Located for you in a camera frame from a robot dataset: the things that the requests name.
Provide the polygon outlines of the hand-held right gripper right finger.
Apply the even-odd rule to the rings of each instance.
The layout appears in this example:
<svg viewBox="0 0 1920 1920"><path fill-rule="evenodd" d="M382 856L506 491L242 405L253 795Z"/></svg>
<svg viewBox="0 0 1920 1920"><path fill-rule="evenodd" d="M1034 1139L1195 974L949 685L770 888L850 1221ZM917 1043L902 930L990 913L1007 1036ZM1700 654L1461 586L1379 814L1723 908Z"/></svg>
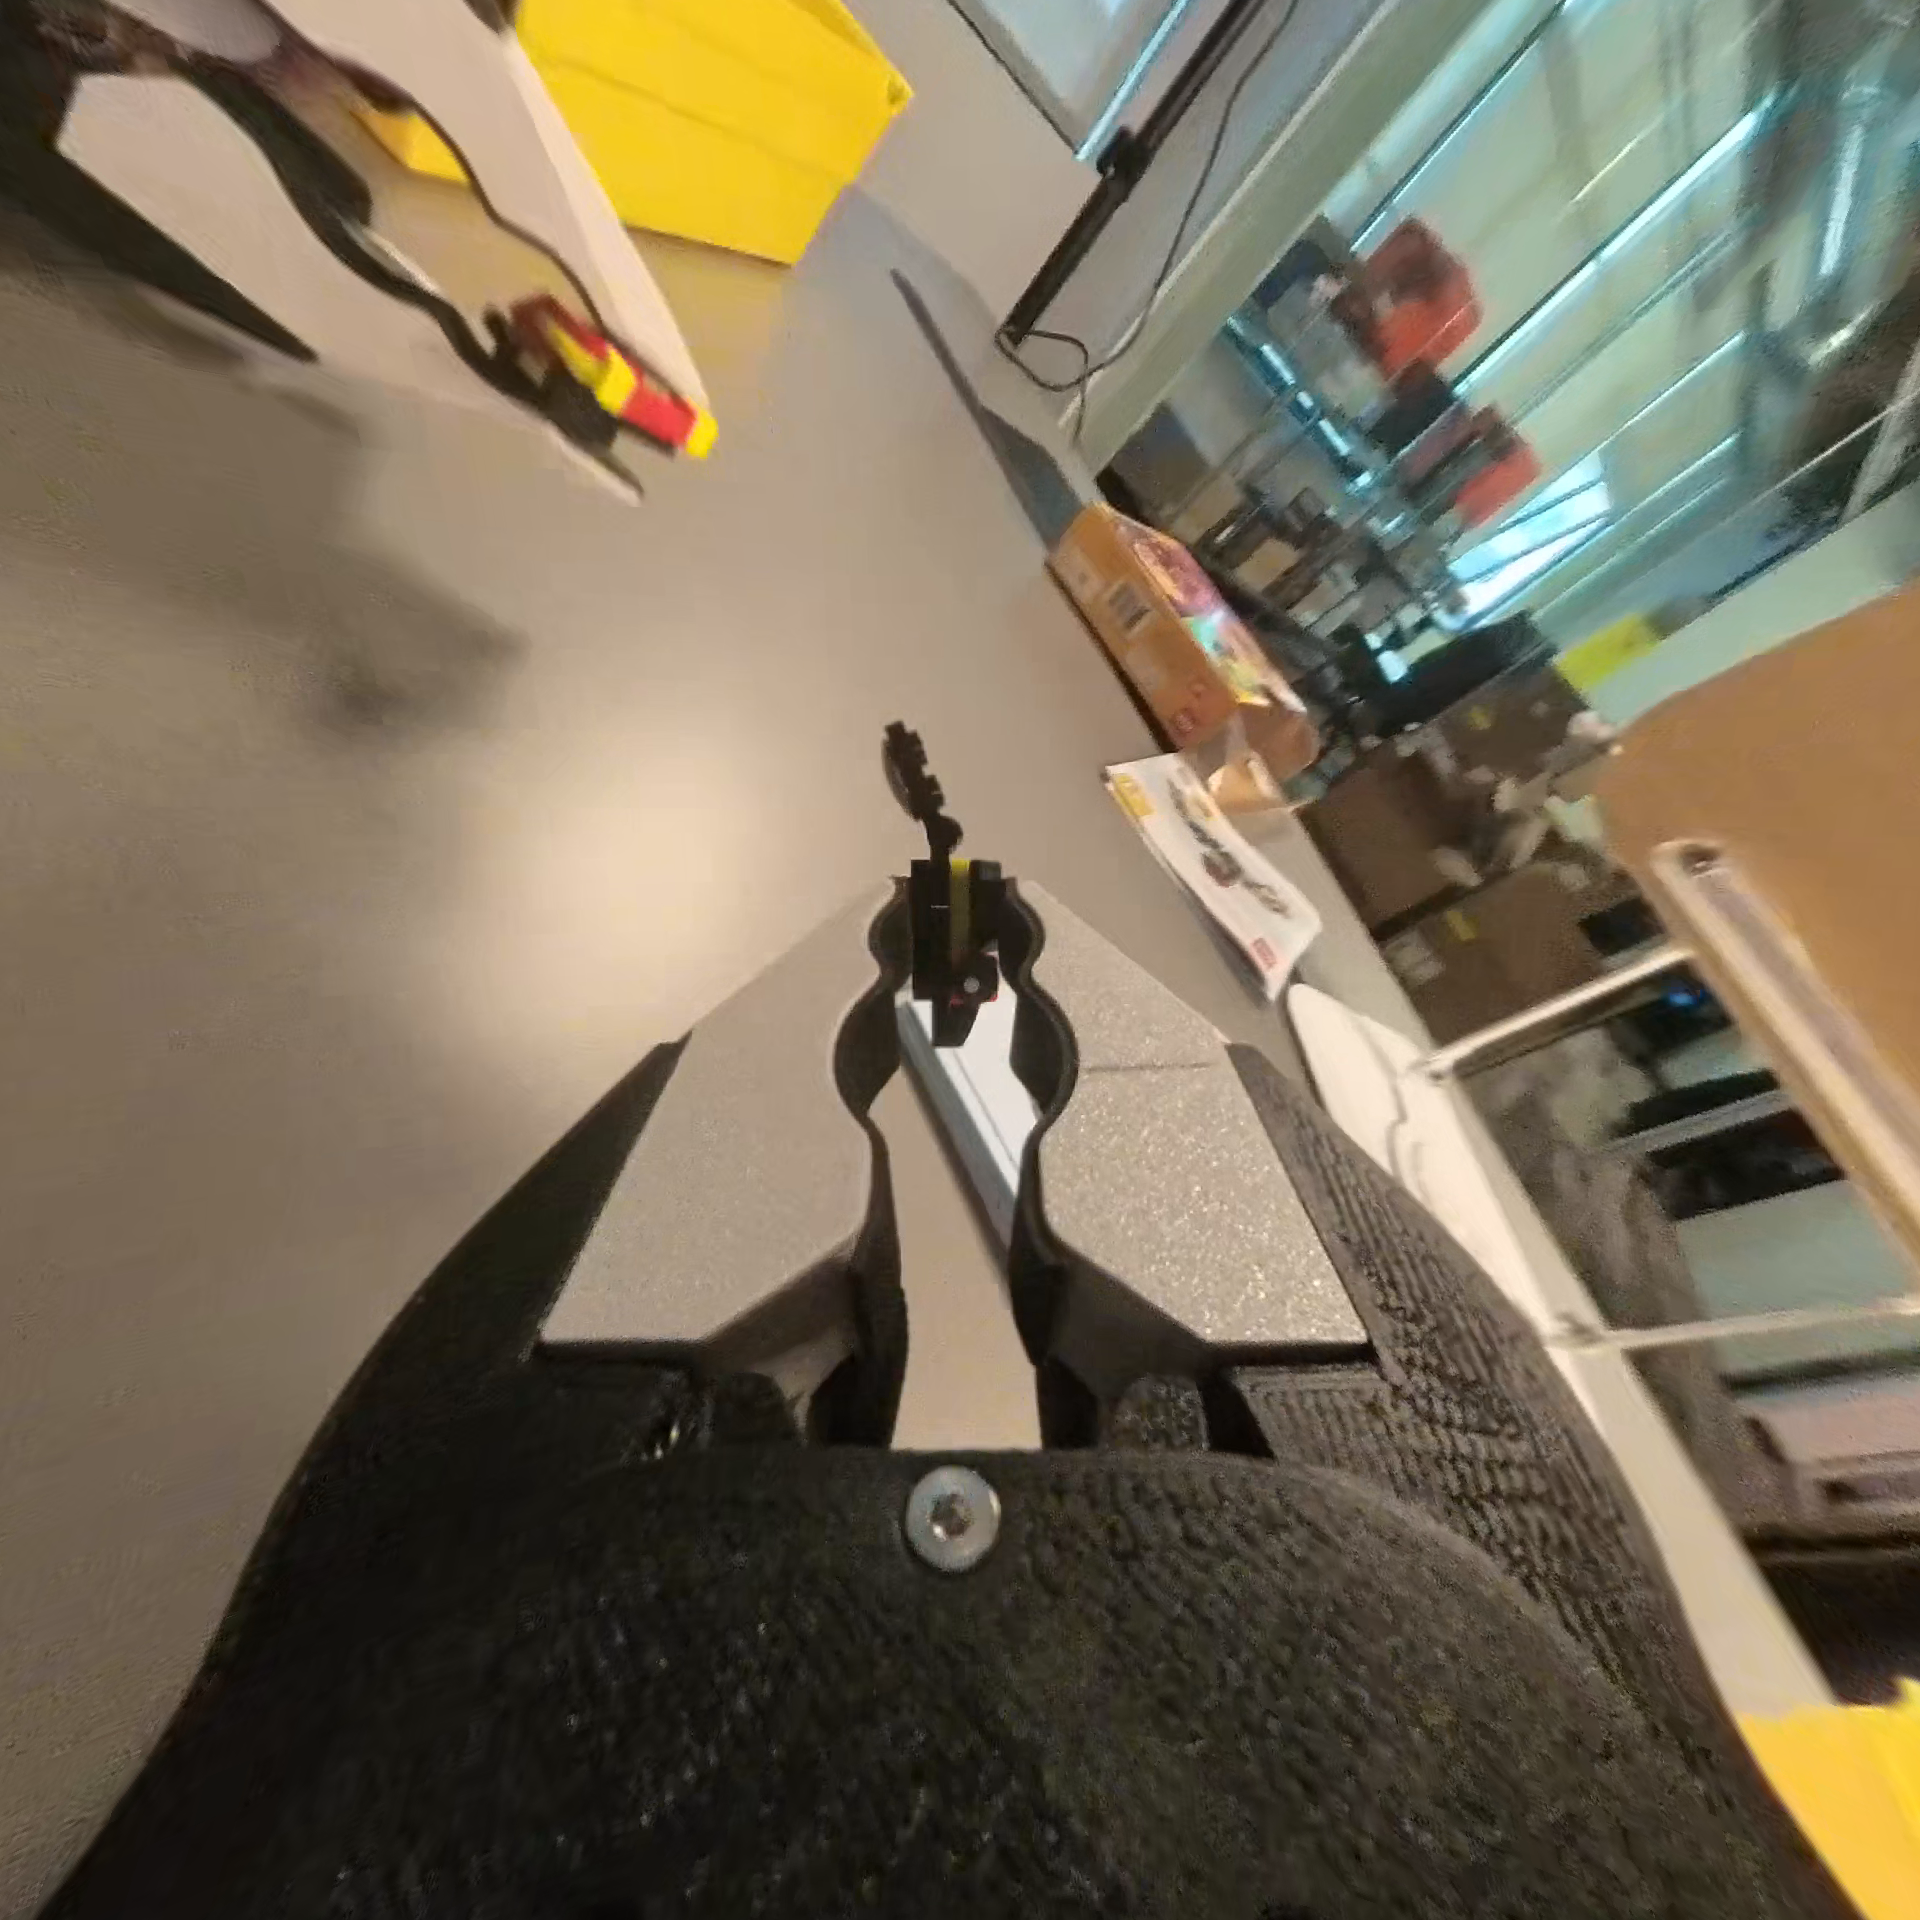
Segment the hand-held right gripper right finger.
<svg viewBox="0 0 1920 1920"><path fill-rule="evenodd" d="M1010 884L1012 1068L1035 1105L1005 1261L1045 1450L1138 1386L1350 1366L1368 1332L1230 1041L1037 884Z"/></svg>

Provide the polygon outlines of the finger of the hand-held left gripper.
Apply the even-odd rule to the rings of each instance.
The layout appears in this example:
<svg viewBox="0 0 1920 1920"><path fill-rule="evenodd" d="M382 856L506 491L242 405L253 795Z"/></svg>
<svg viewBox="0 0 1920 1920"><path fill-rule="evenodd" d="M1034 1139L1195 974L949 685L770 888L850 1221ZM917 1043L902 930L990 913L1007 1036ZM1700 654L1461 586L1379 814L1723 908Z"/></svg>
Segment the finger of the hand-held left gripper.
<svg viewBox="0 0 1920 1920"><path fill-rule="evenodd" d="M620 350L709 406L680 324L510 25L467 2L277 2L275 14L319 58L400 96L494 224L549 258Z"/></svg>
<svg viewBox="0 0 1920 1920"><path fill-rule="evenodd" d="M346 188L349 165L252 78L228 72L86 75L58 156L107 201L179 244L218 294L293 339L343 382L515 413L599 490L643 498L622 445L637 430L541 341L546 292L459 300L402 253Z"/></svg>

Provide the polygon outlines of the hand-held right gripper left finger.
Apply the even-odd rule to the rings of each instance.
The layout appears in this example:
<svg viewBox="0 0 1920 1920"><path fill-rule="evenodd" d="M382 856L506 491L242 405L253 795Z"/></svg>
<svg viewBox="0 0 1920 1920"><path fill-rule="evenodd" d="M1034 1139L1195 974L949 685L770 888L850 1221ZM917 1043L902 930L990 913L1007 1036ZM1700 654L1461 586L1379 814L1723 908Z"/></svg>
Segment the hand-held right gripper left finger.
<svg viewBox="0 0 1920 1920"><path fill-rule="evenodd" d="M904 1292L888 1150L902 884L839 904L686 1036L539 1328L549 1360L773 1384L808 1437L893 1441Z"/></svg>

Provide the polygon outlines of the yellow plastic bin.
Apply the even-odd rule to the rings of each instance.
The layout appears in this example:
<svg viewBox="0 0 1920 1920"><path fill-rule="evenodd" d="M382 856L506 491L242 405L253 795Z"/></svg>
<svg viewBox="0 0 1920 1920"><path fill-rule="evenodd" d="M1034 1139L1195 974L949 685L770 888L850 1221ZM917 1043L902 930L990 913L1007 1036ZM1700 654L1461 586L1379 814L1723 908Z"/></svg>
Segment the yellow plastic bin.
<svg viewBox="0 0 1920 1920"><path fill-rule="evenodd" d="M1918 1916L1918 1685L1891 1702L1738 1716L1821 1864L1866 1918Z"/></svg>
<svg viewBox="0 0 1920 1920"><path fill-rule="evenodd" d="M525 2L511 25L623 226L778 267L914 96L839 2Z"/></svg>

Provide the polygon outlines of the red yellow black brick assembly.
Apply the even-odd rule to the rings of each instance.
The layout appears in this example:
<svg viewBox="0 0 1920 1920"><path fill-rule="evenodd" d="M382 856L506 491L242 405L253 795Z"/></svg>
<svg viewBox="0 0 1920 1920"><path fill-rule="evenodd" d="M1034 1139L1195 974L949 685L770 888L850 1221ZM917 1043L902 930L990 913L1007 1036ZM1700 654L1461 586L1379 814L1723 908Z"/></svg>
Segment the red yellow black brick assembly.
<svg viewBox="0 0 1920 1920"><path fill-rule="evenodd" d="M550 294L487 312L500 373L587 453L637 440L669 457L704 462L718 441L712 413Z"/></svg>

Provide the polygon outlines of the black brick assembly red pins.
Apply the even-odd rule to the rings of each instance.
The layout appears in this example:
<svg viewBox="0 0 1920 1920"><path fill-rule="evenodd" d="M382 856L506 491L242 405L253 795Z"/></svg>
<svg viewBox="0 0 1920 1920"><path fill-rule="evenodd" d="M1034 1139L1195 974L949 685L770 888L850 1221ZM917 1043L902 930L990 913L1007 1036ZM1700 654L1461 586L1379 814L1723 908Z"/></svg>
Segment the black brick assembly red pins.
<svg viewBox="0 0 1920 1920"><path fill-rule="evenodd" d="M949 814L922 733L891 722L880 754L898 806L925 834L925 856L904 877L909 994L927 1017L927 1043L959 1050L1000 992L1005 880L997 862L963 853L964 830Z"/></svg>

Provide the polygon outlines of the colourful toy set box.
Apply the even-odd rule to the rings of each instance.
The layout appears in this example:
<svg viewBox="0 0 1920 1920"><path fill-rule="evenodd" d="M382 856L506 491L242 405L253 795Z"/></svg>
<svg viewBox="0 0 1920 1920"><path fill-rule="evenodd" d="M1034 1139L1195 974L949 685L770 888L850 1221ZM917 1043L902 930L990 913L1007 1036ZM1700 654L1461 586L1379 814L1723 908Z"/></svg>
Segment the colourful toy set box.
<svg viewBox="0 0 1920 1920"><path fill-rule="evenodd" d="M1239 740L1277 780L1316 761L1304 701L1184 544L1092 501L1047 569L1173 750Z"/></svg>

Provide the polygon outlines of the open instruction booklet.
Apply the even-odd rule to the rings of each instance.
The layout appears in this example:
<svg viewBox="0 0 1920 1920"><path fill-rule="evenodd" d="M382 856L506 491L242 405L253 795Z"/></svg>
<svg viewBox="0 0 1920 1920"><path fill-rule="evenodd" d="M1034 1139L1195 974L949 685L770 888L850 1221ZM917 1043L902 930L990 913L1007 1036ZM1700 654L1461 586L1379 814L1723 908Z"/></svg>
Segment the open instruction booklet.
<svg viewBox="0 0 1920 1920"><path fill-rule="evenodd" d="M904 998L895 1009L902 1068L924 1093L934 1125L963 1170L966 1189L1005 1254L1012 1245L1023 1147L1037 1106L1015 1073L1018 1013L1010 998L984 1006L958 1048L936 1048L927 1010Z"/></svg>

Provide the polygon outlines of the closed instruction booklet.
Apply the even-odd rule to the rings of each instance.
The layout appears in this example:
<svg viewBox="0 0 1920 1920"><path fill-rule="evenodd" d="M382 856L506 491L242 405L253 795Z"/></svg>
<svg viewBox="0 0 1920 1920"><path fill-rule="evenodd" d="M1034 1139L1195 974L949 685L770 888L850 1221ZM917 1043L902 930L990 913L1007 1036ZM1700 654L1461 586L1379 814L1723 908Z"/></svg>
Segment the closed instruction booklet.
<svg viewBox="0 0 1920 1920"><path fill-rule="evenodd" d="M1323 930L1307 893L1245 838L1184 757L1110 763L1102 782L1253 992L1283 1004Z"/></svg>

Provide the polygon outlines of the stack of cardboard boxes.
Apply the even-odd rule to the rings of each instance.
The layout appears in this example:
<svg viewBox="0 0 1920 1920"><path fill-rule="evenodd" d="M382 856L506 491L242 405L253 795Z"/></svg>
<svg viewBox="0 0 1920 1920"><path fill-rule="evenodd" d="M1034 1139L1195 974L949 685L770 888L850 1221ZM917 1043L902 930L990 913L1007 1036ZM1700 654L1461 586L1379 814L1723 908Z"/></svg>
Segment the stack of cardboard boxes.
<svg viewBox="0 0 1920 1920"><path fill-rule="evenodd" d="M1592 806L1614 740L1559 685L1482 699L1366 747L1303 806L1434 1041L1590 985L1658 939Z"/></svg>

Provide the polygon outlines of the black light stand pole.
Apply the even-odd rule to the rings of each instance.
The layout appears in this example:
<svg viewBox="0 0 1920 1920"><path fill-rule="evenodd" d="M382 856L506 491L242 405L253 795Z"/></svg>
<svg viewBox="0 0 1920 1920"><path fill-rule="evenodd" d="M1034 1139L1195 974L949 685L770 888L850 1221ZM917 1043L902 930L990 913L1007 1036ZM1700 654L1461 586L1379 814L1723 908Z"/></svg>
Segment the black light stand pole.
<svg viewBox="0 0 1920 1920"><path fill-rule="evenodd" d="M1115 123L1106 141L1095 148L1095 188L997 326L999 348L1012 353L1043 332L1048 308L1087 262L1096 243L1114 226L1119 208L1134 196L1189 113L1205 98L1213 75L1237 58L1263 10L1267 2L1222 4L1205 36L1165 82L1143 123L1135 128Z"/></svg>

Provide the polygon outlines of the wooden book stand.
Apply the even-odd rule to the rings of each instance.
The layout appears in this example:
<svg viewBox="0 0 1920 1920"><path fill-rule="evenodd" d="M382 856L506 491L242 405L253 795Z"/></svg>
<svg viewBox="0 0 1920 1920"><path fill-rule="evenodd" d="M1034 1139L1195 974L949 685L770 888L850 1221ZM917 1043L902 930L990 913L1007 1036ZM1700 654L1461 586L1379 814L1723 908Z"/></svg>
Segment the wooden book stand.
<svg viewBox="0 0 1920 1920"><path fill-rule="evenodd" d="M1595 981L1419 1045L1336 998L1287 1001L1335 1125L1535 1317L1623 1349L1719 1345L1738 1377L1916 1362L1916 590L1674 694L1629 724L1599 828L1652 939ZM1574 1170L1678 1229L1687 1288L1534 1273L1471 1137L1470 1082L1696 989L1733 1070L1623 1108Z"/></svg>

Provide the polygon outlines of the metal storage shelf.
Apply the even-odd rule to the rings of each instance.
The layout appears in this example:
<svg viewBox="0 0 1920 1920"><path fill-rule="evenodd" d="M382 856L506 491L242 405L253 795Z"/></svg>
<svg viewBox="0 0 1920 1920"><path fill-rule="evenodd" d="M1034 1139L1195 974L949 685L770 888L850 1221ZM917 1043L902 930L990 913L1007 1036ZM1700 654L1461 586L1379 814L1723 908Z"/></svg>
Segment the metal storage shelf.
<svg viewBox="0 0 1920 1920"><path fill-rule="evenodd" d="M1448 373L1479 329L1475 280L1428 224L1365 250L1315 218L1224 326L1260 405L1216 467L1231 508L1206 540L1237 560L1277 544L1292 568L1262 563L1262 587L1287 608L1343 569L1445 628L1482 625L1455 568L1546 467Z"/></svg>

